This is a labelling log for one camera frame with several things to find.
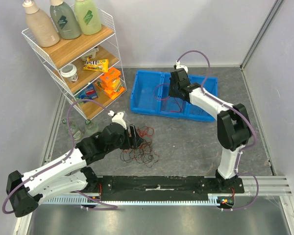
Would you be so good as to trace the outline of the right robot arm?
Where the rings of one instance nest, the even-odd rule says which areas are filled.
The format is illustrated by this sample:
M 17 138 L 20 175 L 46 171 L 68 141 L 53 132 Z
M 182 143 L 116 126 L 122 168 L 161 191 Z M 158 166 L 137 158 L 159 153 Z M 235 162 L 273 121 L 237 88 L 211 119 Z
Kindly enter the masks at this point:
M 222 154 L 214 185 L 217 191 L 224 193 L 237 181 L 238 160 L 252 135 L 248 114 L 244 105 L 225 102 L 202 85 L 191 83 L 185 68 L 178 66 L 171 72 L 169 96 L 203 109 L 217 121 L 217 137 Z

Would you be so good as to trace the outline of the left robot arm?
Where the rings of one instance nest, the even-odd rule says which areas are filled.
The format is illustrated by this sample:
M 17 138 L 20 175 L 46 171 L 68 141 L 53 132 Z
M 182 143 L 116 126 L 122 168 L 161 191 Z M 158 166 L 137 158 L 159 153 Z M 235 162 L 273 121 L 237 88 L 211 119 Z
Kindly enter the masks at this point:
M 23 217 L 54 196 L 71 191 L 94 192 L 98 181 L 89 165 L 116 149 L 137 149 L 143 142 L 134 125 L 125 128 L 112 122 L 38 169 L 23 174 L 15 170 L 7 178 L 2 212 Z

